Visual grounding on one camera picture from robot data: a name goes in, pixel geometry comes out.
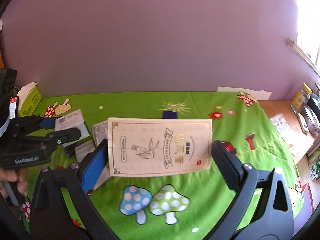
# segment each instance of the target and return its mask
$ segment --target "window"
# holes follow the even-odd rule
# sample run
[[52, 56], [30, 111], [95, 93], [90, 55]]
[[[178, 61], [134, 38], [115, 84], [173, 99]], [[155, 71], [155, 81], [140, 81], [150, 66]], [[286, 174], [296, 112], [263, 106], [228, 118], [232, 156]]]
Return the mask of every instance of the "window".
[[320, 71], [320, 0], [298, 0], [297, 45], [307, 54], [305, 60]]

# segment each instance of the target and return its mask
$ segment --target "human hand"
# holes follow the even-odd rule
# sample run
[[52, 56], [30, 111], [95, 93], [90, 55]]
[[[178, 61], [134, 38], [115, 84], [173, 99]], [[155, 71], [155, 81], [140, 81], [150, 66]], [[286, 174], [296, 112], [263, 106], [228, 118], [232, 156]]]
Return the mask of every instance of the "human hand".
[[0, 193], [4, 198], [8, 197], [8, 193], [3, 186], [3, 181], [7, 182], [17, 182], [18, 191], [27, 196], [28, 195], [28, 182], [26, 178], [28, 176], [28, 169], [20, 169], [18, 171], [14, 170], [4, 170], [0, 168]]

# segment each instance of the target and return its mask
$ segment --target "smartphone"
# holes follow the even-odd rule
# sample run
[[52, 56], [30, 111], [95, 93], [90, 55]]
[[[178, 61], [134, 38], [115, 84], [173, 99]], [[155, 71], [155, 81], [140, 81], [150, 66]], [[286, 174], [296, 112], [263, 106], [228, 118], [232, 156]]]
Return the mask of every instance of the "smartphone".
[[18, 115], [19, 97], [10, 98], [10, 119], [16, 118]]

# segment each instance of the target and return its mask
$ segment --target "green bedsheet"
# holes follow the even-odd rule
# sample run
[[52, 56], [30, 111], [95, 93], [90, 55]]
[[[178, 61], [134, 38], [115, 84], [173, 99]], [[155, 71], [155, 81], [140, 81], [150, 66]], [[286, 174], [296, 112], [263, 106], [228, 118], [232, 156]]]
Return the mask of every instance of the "green bedsheet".
[[[303, 199], [302, 194], [295, 190], [298, 171], [292, 154], [259, 104], [244, 97], [237, 92], [132, 92], [76, 95], [43, 98], [34, 114], [43, 116], [48, 106], [54, 106], [57, 113], [69, 109], [64, 114], [81, 109], [90, 132], [93, 124], [105, 121], [108, 117], [162, 118], [163, 110], [177, 111], [179, 119], [212, 118], [213, 139], [225, 141], [229, 149], [235, 148], [242, 163], [252, 163], [255, 168], [262, 170], [271, 171], [276, 166], [283, 169], [296, 216], [302, 208]], [[69, 99], [67, 105], [69, 104], [71, 109], [70, 106], [55, 105], [55, 102], [63, 105], [65, 99]], [[38, 131], [37, 134], [43, 135], [46, 132]], [[51, 160], [49, 166], [55, 169], [57, 165], [67, 167], [76, 158], [68, 159], [59, 148], [52, 154]], [[30, 198], [40, 168], [29, 169]], [[146, 189], [139, 192], [147, 196], [151, 194], [153, 197], [161, 193], [161, 190], [178, 192], [185, 197], [176, 202], [177, 208], [181, 211], [175, 212], [173, 217], [172, 214], [153, 215], [149, 210], [150, 206], [155, 208], [157, 203], [163, 204], [167, 200], [166, 195], [160, 194], [157, 203], [151, 202], [149, 207], [144, 209], [147, 222], [144, 225], [138, 224], [135, 214], [129, 216], [120, 211], [124, 193], [129, 193], [132, 197], [134, 192], [139, 190], [136, 187]], [[261, 190], [256, 190], [239, 228], [250, 222], [260, 192]], [[71, 217], [75, 223], [82, 224], [67, 190], [63, 189], [63, 194]], [[154, 178], [112, 177], [93, 191], [90, 198], [102, 218], [120, 239], [196, 240], [206, 236], [234, 196], [235, 193], [228, 189], [212, 160], [209, 170], [189, 174]], [[171, 194], [167, 202], [170, 204], [173, 200], [174, 194]]]

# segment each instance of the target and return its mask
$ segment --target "yellow lid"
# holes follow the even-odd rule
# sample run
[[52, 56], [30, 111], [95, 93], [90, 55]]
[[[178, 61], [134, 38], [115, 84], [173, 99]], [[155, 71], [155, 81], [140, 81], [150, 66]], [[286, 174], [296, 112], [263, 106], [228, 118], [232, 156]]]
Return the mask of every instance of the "yellow lid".
[[302, 83], [302, 87], [308, 94], [312, 93], [310, 87], [308, 87], [305, 83]]

